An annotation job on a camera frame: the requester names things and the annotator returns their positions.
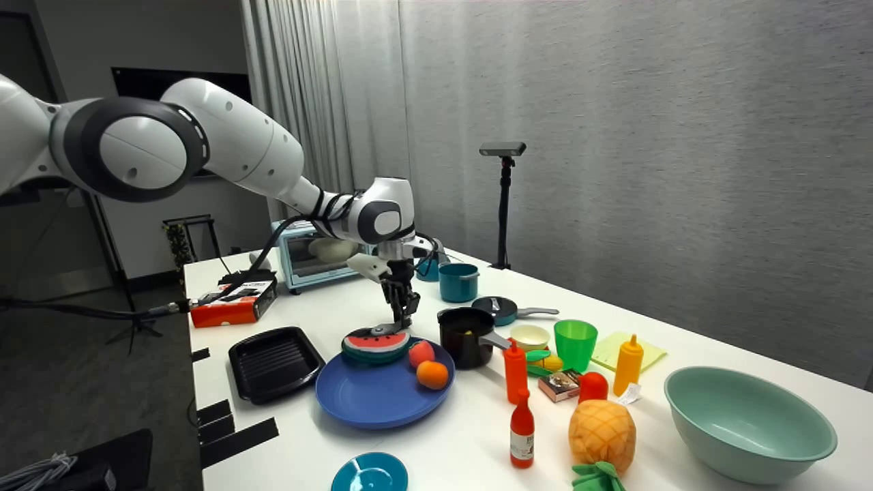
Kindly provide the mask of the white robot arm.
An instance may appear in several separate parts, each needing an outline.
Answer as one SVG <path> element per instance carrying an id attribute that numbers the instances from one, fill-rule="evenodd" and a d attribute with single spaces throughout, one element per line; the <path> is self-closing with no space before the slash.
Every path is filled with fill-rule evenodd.
<path id="1" fill-rule="evenodd" d="M 0 77 L 0 192 L 59 178 L 97 197 L 155 201 L 198 171 L 285 201 L 329 237 L 375 246 L 393 325 L 406 328 L 413 289 L 416 197 L 401 178 L 378 178 L 364 193 L 337 193 L 304 175 L 300 141 L 236 92 L 188 77 L 160 102 L 79 98 L 49 104 Z"/>

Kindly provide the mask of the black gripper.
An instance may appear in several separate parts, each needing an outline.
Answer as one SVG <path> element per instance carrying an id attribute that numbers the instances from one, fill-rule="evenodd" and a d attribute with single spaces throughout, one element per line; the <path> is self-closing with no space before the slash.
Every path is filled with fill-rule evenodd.
<path id="1" fill-rule="evenodd" d="M 413 289 L 413 279 L 413 260 L 393 260 L 387 265 L 387 272 L 379 279 L 396 328 L 401 328 L 401 310 L 406 310 L 406 317 L 413 319 L 421 309 L 421 295 Z"/>

